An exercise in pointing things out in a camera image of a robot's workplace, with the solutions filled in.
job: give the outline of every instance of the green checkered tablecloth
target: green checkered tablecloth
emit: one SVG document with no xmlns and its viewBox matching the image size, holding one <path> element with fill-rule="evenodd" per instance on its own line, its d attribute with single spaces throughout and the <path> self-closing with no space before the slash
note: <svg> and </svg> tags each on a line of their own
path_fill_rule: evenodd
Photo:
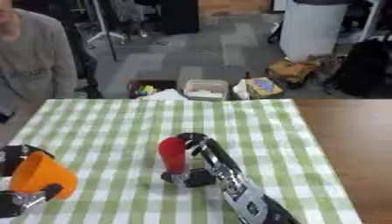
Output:
<svg viewBox="0 0 392 224">
<path fill-rule="evenodd" d="M 191 190 L 160 179 L 159 142 L 189 131 L 215 138 L 302 223 L 361 223 L 290 100 L 48 101 L 12 144 L 50 151 L 77 174 L 77 190 L 0 223 L 238 224 L 216 185 Z"/>
</svg>

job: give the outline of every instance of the wall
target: wall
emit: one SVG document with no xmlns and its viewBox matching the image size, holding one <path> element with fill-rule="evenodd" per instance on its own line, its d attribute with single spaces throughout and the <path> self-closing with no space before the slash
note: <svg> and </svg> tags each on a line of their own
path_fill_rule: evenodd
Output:
<svg viewBox="0 0 392 224">
<path fill-rule="evenodd" d="M 270 0 L 199 0 L 202 15 L 257 14 L 270 7 Z"/>
</svg>

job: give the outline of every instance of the yellow object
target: yellow object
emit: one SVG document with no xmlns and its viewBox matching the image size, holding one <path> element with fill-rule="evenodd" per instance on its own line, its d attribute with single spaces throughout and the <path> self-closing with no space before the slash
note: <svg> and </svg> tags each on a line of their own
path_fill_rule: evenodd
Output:
<svg viewBox="0 0 392 224">
<path fill-rule="evenodd" d="M 153 95 L 157 92 L 153 86 L 145 86 L 143 91 L 146 92 L 147 95 Z"/>
<path fill-rule="evenodd" d="M 266 77 L 246 80 L 250 99 L 278 97 L 284 91 L 272 80 Z"/>
<path fill-rule="evenodd" d="M 289 82 L 301 82 L 306 76 L 321 66 L 318 59 L 309 60 L 304 63 L 293 63 L 283 59 L 269 67 L 269 76 Z"/>
<path fill-rule="evenodd" d="M 64 200 L 74 192 L 76 183 L 72 172 L 44 152 L 35 151 L 15 170 L 10 189 L 16 193 L 37 193 L 48 185 L 58 184 L 63 190 L 56 198 Z"/>
</svg>

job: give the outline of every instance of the yellow box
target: yellow box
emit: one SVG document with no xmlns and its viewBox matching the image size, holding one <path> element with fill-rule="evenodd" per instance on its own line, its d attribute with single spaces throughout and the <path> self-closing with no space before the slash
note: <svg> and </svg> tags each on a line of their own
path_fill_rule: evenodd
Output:
<svg viewBox="0 0 392 224">
<path fill-rule="evenodd" d="M 250 99 L 278 98 L 284 91 L 272 80 L 266 77 L 246 81 Z"/>
</svg>

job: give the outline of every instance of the white bin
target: white bin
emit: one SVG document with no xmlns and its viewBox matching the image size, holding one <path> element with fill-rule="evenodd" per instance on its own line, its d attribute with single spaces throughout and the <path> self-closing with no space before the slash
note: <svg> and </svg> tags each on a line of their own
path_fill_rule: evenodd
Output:
<svg viewBox="0 0 392 224">
<path fill-rule="evenodd" d="M 287 1 L 280 46 L 289 60 L 302 62 L 309 56 L 332 54 L 347 11 L 347 1 Z"/>
<path fill-rule="evenodd" d="M 224 80 L 189 80 L 184 94 L 194 101 L 225 101 L 228 99 L 228 83 Z"/>
</svg>

